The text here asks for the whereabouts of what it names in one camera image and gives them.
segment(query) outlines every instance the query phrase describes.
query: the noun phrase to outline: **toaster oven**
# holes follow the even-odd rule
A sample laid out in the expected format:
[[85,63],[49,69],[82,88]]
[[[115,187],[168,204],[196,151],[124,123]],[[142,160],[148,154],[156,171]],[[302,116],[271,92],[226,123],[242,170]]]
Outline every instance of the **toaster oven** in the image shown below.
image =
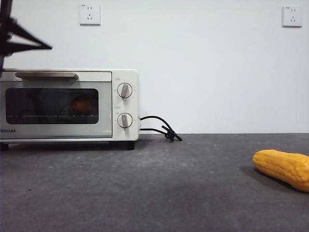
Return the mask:
[[140,132],[135,70],[16,70],[0,79],[0,144],[124,141]]

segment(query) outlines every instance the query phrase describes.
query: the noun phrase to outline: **dial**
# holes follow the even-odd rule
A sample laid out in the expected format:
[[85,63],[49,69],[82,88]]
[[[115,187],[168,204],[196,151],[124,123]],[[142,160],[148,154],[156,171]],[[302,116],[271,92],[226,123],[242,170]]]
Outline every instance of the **dial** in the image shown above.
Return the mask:
[[128,83],[122,83],[117,89],[118,95],[122,98],[128,98],[132,94],[132,87]]
[[119,115],[117,121],[120,127],[128,128],[132,125],[133,119],[131,115],[124,113],[124,114]]

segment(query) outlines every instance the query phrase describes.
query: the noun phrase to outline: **electrical cable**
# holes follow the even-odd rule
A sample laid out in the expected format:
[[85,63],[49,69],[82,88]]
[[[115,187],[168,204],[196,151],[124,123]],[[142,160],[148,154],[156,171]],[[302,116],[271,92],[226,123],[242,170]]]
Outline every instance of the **electrical cable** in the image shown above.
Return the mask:
[[146,117],[142,117],[140,120],[145,120],[148,118],[156,118],[161,120],[162,122],[164,122],[164,124],[167,126],[162,126],[163,129],[165,129],[167,132],[163,132],[154,128],[141,128],[141,131],[156,131],[158,133],[164,134],[165,138],[170,139],[172,142],[174,141],[174,138],[176,137],[178,139],[178,141],[182,141],[183,139],[172,129],[172,127],[162,118],[158,117],[158,116],[146,116]]

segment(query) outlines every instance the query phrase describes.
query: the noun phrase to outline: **power socket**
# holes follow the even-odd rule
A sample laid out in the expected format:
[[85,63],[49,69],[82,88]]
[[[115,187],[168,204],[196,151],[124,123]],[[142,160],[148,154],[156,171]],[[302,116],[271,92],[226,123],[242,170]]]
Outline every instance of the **power socket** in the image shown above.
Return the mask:
[[100,25],[100,5],[97,4],[80,5],[79,23],[81,26]]
[[302,27],[302,8],[299,6],[284,6],[282,26],[288,28]]

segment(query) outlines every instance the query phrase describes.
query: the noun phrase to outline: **oven door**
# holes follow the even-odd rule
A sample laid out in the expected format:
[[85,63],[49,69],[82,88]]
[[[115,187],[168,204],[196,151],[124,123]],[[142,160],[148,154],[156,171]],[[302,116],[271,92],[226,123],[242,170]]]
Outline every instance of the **oven door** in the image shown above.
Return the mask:
[[112,137],[110,72],[4,72],[0,85],[2,140]]

